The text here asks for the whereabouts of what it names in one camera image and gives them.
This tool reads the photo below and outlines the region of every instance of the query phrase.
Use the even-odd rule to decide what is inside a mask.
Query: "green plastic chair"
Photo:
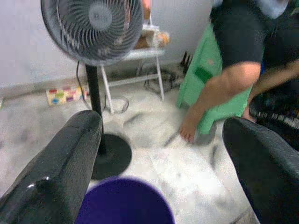
[[[204,88],[206,82],[221,74],[222,57],[215,39],[212,24],[206,28],[201,41],[196,49],[187,71],[184,82],[180,86],[177,107],[185,102],[193,105]],[[233,97],[230,101],[208,110],[198,125],[199,134],[209,134],[214,121],[229,117],[242,116],[250,94],[251,88]]]

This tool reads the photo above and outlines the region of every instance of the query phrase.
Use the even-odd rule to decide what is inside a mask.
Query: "white wall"
[[[210,8],[209,0],[153,0],[153,22],[171,34],[164,62],[194,52]],[[0,30],[0,89],[74,77],[76,62],[48,35],[40,0],[1,0]]]
[[[211,0],[152,0],[152,20],[171,34],[166,61],[181,61],[194,53],[211,12]]]

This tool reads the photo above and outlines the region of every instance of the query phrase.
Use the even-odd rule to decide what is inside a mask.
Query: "person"
[[[260,93],[299,77],[299,13],[294,1],[224,0],[212,10],[211,19],[223,68],[187,112],[180,135],[189,142],[208,109],[253,85],[249,105]],[[266,72],[260,77],[262,61]],[[243,117],[252,120],[249,107]]]

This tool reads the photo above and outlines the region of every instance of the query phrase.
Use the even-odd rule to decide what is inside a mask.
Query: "black object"
[[[184,65],[185,65],[186,58],[187,58],[187,51],[185,51],[185,54],[184,54],[183,60],[181,61],[181,64],[180,64],[180,65],[182,65],[182,66],[184,66]]]
[[[94,111],[74,115],[0,200],[2,224],[72,224],[87,190],[102,134]]]
[[[297,224],[298,152],[277,133],[240,118],[225,121],[223,139],[261,224]]]
[[[89,65],[85,67],[92,108],[102,117],[97,67]],[[119,175],[129,166],[131,159],[131,147],[125,140],[112,134],[102,135],[92,179],[102,180]]]

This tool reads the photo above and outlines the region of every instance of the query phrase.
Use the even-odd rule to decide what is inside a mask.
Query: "metal rack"
[[[148,32],[148,31],[159,31],[159,30],[160,30],[160,28],[158,26],[152,25],[151,18],[150,18],[149,24],[144,24],[143,25],[142,32],[145,33],[145,32]],[[139,63],[138,68],[137,68],[136,76],[134,78],[127,78],[127,79],[123,79],[123,80],[120,80],[120,81],[109,82],[108,79],[107,79],[105,68],[103,66],[101,67],[101,72],[102,72],[103,81],[104,81],[104,85],[105,85],[105,91],[106,91],[106,95],[107,95],[107,99],[108,99],[108,103],[109,103],[111,113],[114,113],[114,109],[113,109],[113,105],[112,105],[111,94],[110,94],[110,89],[109,88],[113,87],[113,86],[119,86],[119,85],[131,84],[131,83],[138,83],[138,82],[158,78],[159,86],[160,86],[160,92],[161,92],[161,99],[164,100],[164,89],[163,89],[160,62],[159,62],[159,57],[164,55],[164,53],[165,53],[165,50],[156,49],[156,48],[132,50],[128,54],[128,56],[124,59],[124,61],[140,60],[140,63]],[[139,76],[143,60],[148,59],[148,58],[156,58],[157,73],[156,74],[151,74],[151,75],[146,75],[146,76]]]

